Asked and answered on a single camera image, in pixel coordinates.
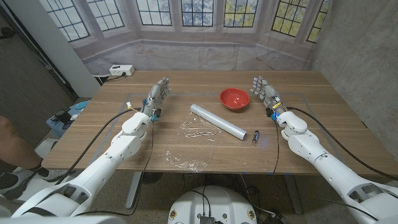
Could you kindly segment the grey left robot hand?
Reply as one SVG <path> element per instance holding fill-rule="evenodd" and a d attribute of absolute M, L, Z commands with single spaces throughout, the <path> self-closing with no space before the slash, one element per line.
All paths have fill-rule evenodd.
<path fill-rule="evenodd" d="M 159 80 L 148 93 L 146 99 L 143 100 L 143 107 L 141 112 L 148 115 L 148 117 L 155 121 L 161 116 L 161 106 L 165 97 L 172 91 L 169 87 L 169 79 L 163 77 Z"/>

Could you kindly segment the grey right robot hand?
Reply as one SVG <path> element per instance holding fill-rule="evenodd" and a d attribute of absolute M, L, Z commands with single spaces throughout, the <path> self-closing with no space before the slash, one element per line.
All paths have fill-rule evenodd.
<path fill-rule="evenodd" d="M 284 112 L 287 108 L 283 105 L 280 94 L 262 77 L 254 77 L 253 86 L 250 91 L 256 95 L 266 107 L 266 114 L 274 121 Z"/>

